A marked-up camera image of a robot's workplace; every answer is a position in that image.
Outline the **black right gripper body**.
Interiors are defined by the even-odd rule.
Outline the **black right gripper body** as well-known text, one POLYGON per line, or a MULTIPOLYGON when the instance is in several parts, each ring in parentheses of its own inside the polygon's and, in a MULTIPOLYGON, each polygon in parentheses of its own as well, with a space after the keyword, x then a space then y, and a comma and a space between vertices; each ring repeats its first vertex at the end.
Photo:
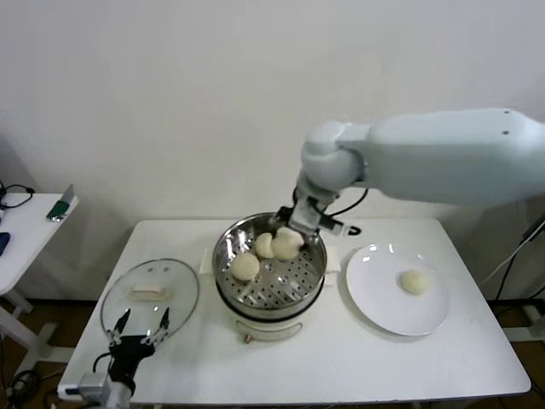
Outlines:
POLYGON ((314 235, 319 229, 321 215, 308 203, 307 199, 298 199, 289 219, 289 228, 301 235, 314 235))

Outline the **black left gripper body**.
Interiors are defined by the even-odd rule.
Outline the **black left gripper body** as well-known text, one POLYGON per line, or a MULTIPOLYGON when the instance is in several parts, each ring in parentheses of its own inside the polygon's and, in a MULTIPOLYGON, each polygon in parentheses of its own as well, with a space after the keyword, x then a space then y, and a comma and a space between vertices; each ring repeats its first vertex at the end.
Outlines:
POLYGON ((132 383, 142 360, 154 354, 154 345, 144 335, 122 336, 110 347, 112 364, 108 370, 113 382, 132 383))

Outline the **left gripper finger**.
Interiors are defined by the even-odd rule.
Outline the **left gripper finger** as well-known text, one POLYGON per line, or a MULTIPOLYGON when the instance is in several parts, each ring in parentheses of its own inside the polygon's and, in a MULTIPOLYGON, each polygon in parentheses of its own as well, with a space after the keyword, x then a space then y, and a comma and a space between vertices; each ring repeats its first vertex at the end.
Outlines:
POLYGON ((121 343, 121 335, 129 320, 130 309, 127 309, 124 314, 117 320, 112 329, 106 331, 106 336, 110 345, 119 345, 121 343))
POLYGON ((143 343, 162 343, 164 339, 169 335, 169 308, 163 313, 163 316, 159 322, 158 328, 147 335, 142 342, 143 343))

